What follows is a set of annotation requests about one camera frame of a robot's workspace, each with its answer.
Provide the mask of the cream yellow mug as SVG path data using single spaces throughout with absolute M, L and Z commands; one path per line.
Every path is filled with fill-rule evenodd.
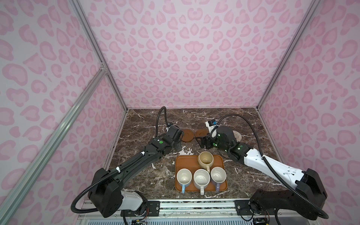
M 210 152 L 204 151 L 200 153 L 197 157 L 197 161 L 202 169 L 206 170 L 208 173 L 211 173 L 211 167 L 214 164 L 214 156 Z

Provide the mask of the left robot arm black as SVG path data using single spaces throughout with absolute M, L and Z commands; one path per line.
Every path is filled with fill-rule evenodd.
M 144 194 L 125 191 L 123 188 L 143 169 L 172 150 L 179 150 L 183 135 L 184 132 L 178 126 L 172 125 L 165 134 L 151 139 L 139 153 L 123 164 L 111 170 L 97 170 L 91 185 L 71 203 L 71 211 L 76 214 L 100 212 L 104 218 L 118 210 L 142 216 L 147 211 L 148 202 Z

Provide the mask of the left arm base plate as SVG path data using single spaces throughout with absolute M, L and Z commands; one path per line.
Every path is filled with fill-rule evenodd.
M 141 204 L 140 208 L 136 211 L 121 210 L 121 216 L 125 217 L 158 217 L 160 211 L 160 201 L 147 201 Z

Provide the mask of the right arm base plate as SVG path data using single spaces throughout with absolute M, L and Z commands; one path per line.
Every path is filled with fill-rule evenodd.
M 249 200 L 235 200 L 235 210 L 238 216 L 251 216 L 253 215 L 250 210 Z

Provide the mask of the brown coaster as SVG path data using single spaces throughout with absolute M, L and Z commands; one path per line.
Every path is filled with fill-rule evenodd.
M 209 133 L 208 129 L 200 129 L 200 130 L 196 131 L 195 138 L 203 138 L 203 137 L 206 137 L 209 134 L 210 133 Z
M 183 142 L 186 142 L 186 143 L 191 142 L 194 139 L 195 134 L 194 134 L 194 132 L 192 130 L 184 129 L 183 132 L 184 132 L 184 135 L 183 135 L 183 137 L 181 139 Z

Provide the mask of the beige woven coaster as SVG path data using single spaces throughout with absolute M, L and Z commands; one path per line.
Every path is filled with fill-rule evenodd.
M 233 131 L 234 137 L 236 139 L 237 142 L 241 142 L 242 141 L 242 135 L 238 132 L 238 131 Z

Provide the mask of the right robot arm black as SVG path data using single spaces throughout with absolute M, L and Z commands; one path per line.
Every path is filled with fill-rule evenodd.
M 254 168 L 278 181 L 286 190 L 257 190 L 246 209 L 259 215 L 273 209 L 295 211 L 309 220 L 328 219 L 323 210 L 327 193 L 319 174 L 312 170 L 297 169 L 266 156 L 261 150 L 236 139 L 233 130 L 216 121 L 206 122 L 208 131 L 200 137 L 206 149 L 216 148 L 226 152 L 233 162 Z

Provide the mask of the white mug blue handle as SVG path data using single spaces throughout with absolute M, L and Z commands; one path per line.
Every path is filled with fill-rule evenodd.
M 177 172 L 176 175 L 177 182 L 181 186 L 181 192 L 184 194 L 186 191 L 186 188 L 191 184 L 192 182 L 192 172 L 188 169 L 180 169 Z

